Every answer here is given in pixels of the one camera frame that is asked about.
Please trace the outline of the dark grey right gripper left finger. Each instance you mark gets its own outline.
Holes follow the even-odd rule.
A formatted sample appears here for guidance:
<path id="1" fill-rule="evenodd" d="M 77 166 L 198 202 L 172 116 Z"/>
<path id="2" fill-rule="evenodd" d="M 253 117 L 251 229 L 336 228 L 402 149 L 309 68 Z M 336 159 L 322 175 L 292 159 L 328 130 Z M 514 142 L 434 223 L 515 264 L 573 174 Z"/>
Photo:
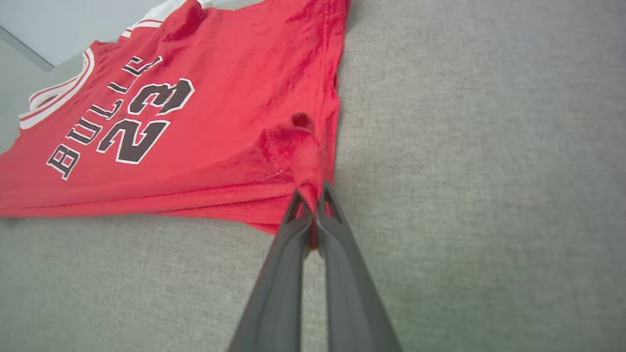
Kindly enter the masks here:
<path id="1" fill-rule="evenodd" d="M 303 263 L 311 251 L 313 214 L 291 197 L 232 341 L 230 352 L 299 352 Z"/>

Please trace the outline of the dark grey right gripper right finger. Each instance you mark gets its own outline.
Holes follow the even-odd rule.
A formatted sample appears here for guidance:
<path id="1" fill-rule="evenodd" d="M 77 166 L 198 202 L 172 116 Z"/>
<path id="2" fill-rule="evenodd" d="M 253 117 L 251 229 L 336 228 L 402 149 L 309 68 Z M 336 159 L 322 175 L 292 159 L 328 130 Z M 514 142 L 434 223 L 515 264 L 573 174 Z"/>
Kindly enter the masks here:
<path id="1" fill-rule="evenodd" d="M 400 341 L 329 181 L 323 182 L 315 225 L 317 249 L 326 263 L 328 350 L 400 352 Z"/>

